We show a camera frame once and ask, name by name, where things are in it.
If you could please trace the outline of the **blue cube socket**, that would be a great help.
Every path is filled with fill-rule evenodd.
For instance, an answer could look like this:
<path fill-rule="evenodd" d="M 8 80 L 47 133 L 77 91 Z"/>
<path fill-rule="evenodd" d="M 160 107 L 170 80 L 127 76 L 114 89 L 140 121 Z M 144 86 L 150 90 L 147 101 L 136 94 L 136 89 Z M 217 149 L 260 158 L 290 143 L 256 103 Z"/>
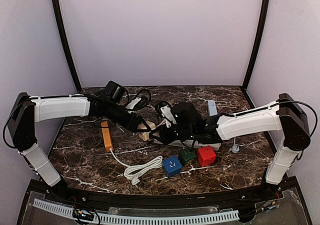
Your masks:
<path fill-rule="evenodd" d="M 179 174 L 183 168 L 177 156 L 166 158 L 162 161 L 162 168 L 165 175 L 170 178 Z"/>

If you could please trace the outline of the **red cube socket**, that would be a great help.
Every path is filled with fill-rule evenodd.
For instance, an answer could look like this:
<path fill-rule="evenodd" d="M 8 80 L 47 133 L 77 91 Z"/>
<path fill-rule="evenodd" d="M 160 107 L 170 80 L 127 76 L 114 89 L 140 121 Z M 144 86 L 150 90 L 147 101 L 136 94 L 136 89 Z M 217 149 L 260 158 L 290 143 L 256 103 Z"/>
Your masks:
<path fill-rule="evenodd" d="M 211 146 L 205 146 L 197 150 L 197 160 L 202 167 L 212 165 L 217 158 Z"/>

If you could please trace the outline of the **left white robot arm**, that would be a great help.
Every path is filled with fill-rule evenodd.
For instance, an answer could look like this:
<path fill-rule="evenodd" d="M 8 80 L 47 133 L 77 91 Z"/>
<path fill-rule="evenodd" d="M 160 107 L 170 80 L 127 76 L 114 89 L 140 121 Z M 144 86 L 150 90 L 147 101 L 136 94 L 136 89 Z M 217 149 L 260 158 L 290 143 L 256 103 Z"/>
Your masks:
<path fill-rule="evenodd" d="M 3 131 L 10 134 L 10 148 L 18 150 L 47 186 L 65 188 L 67 183 L 40 145 L 44 135 L 37 138 L 41 132 L 50 135 L 49 129 L 41 128 L 40 123 L 87 116 L 106 118 L 133 133 L 151 131 L 142 116 L 107 98 L 83 94 L 40 97 L 26 92 L 17 96 Z"/>

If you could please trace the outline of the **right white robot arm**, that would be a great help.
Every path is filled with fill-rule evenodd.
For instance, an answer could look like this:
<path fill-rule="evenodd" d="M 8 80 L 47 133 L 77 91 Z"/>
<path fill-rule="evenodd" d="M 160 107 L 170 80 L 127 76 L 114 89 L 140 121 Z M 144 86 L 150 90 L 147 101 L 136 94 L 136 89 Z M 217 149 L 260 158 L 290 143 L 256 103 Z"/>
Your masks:
<path fill-rule="evenodd" d="M 201 144 L 216 144 L 236 137 L 263 133 L 278 133 L 279 141 L 269 137 L 274 144 L 274 157 L 268 165 L 264 180 L 279 185 L 299 154 L 309 147 L 317 128 L 309 127 L 306 107 L 317 116 L 309 104 L 294 100 L 289 94 L 281 93 L 278 99 L 260 107 L 235 113 L 221 112 L 203 118 L 194 104 L 180 102 L 169 110 L 172 119 L 165 117 L 169 125 L 158 125 L 149 136 L 164 145 L 174 141 L 197 141 Z"/>

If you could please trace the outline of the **dark green cube socket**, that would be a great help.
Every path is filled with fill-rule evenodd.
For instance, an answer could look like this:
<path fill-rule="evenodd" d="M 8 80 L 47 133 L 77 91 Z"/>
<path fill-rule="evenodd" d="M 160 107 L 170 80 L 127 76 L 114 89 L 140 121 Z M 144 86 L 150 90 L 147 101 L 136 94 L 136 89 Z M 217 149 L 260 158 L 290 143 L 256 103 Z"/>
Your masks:
<path fill-rule="evenodd" d="M 197 158 L 196 154 L 186 147 L 182 147 L 178 153 L 178 159 L 183 167 L 192 163 Z"/>

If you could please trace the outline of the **orange power strip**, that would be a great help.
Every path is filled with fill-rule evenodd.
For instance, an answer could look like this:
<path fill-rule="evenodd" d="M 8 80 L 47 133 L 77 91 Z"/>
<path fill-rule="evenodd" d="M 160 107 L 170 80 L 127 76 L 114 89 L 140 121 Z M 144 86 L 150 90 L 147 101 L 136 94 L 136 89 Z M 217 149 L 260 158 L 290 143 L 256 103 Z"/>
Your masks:
<path fill-rule="evenodd" d="M 107 121 L 101 123 L 102 137 L 104 142 L 104 147 L 108 153 L 114 150 L 113 141 L 110 132 L 110 126 Z"/>

